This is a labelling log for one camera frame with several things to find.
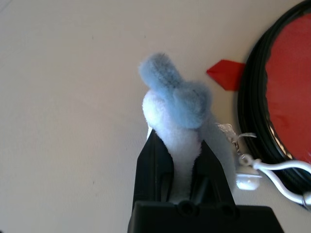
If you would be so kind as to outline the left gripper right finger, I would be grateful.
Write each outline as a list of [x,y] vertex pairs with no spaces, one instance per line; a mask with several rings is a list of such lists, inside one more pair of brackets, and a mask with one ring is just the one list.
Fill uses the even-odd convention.
[[192,169],[191,201],[196,205],[235,206],[223,167],[205,141]]

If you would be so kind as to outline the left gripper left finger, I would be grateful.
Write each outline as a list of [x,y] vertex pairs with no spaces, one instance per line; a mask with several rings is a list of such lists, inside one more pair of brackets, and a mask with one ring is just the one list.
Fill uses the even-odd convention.
[[137,159],[133,201],[168,202],[173,177],[173,159],[155,130],[151,130]]

